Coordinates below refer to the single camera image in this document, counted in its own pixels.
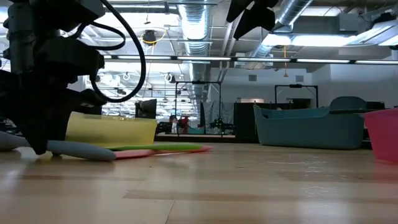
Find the ceiling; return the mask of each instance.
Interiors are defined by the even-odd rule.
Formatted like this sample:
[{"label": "ceiling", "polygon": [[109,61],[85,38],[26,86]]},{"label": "ceiling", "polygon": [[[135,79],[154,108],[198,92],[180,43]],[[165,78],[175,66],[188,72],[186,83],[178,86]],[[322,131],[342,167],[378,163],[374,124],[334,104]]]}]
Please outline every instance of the ceiling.
[{"label": "ceiling", "polygon": [[[112,4],[118,4],[120,2],[138,4],[137,1],[110,1]],[[226,15],[228,13],[230,0],[217,0],[218,4],[211,7],[211,21],[210,21],[210,55],[219,56],[222,55],[222,48],[224,44],[224,37],[226,35],[228,25],[226,23]],[[396,4],[396,0],[349,0],[349,1],[338,1],[338,0],[314,0],[310,7],[308,7],[302,14],[300,24],[305,26],[309,23],[305,21],[305,17],[312,16],[316,20],[322,20],[322,17],[336,17],[338,14],[348,12],[356,15],[358,23],[362,26],[366,25],[366,22],[361,20],[358,16],[359,12],[370,12],[380,8],[388,7]],[[0,21],[4,21],[7,17],[6,9],[10,5],[9,1],[0,0]],[[133,28],[134,32],[140,37],[145,30],[154,30],[158,39],[161,39],[153,46],[142,44],[147,55],[184,55],[185,45],[182,42],[183,34],[180,27],[180,17],[176,14],[146,14],[146,13],[122,13],[123,18],[127,20],[129,25]],[[124,27],[117,21],[117,19],[110,13],[97,20],[98,23],[106,24],[111,27],[117,28],[123,31],[126,35],[127,32]],[[0,48],[8,48],[8,42],[6,39],[5,28],[0,28]],[[231,55],[237,53],[248,54],[253,51],[261,42],[262,37],[265,37],[267,32],[260,28],[253,29],[246,35],[236,41],[231,48]],[[87,27],[85,33],[82,35],[81,41],[90,45],[114,45],[120,40],[112,32],[99,29],[97,27]],[[228,44],[232,42],[232,38],[227,39]],[[131,41],[120,50],[113,52],[103,52],[103,54],[115,54],[115,55],[137,55],[135,46]],[[298,57],[298,58],[373,58],[380,59],[386,58],[391,51],[388,47],[379,46],[356,46],[356,47],[302,47],[302,46],[286,46],[285,49],[274,47],[271,51],[274,57]],[[212,67],[219,67],[218,63],[212,63]],[[295,64],[289,65],[289,68],[294,69],[307,69],[307,72],[313,72],[318,69],[321,65],[312,64]],[[283,63],[275,63],[272,68],[278,70],[284,68]],[[9,70],[9,63],[3,66],[3,69]],[[158,98],[161,101],[160,105],[165,108],[161,114],[167,116],[174,111],[174,94],[175,85],[166,81],[168,74],[175,76],[177,81],[190,81],[189,66],[187,63],[151,63],[147,64],[148,76],[146,80],[146,88],[143,88],[138,96],[132,99],[130,102],[121,105],[110,104],[106,106],[110,110],[119,112],[124,110],[123,113],[131,114],[134,112],[134,102],[136,100],[146,100],[148,98]],[[109,96],[120,96],[117,94],[114,88],[123,88],[129,92],[131,88],[134,88],[139,79],[140,67],[137,63],[132,63],[127,60],[120,60],[119,62],[106,62],[106,66],[102,69],[99,75],[102,77],[102,81],[99,84],[103,91]],[[239,83],[239,77],[231,75],[228,80],[231,83]],[[181,103],[181,107],[185,110],[181,110],[183,114],[196,114],[195,100],[190,99],[192,97],[192,88],[190,84],[182,88],[180,95],[181,99],[185,102]]]}]

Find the computer monitor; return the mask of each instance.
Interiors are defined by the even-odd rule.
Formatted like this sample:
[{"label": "computer monitor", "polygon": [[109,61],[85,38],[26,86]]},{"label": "computer monitor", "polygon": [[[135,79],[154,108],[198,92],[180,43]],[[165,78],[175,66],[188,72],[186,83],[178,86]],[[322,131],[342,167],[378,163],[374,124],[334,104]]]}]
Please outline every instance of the computer monitor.
[{"label": "computer monitor", "polygon": [[157,100],[138,101],[136,103],[136,118],[156,119]]}]

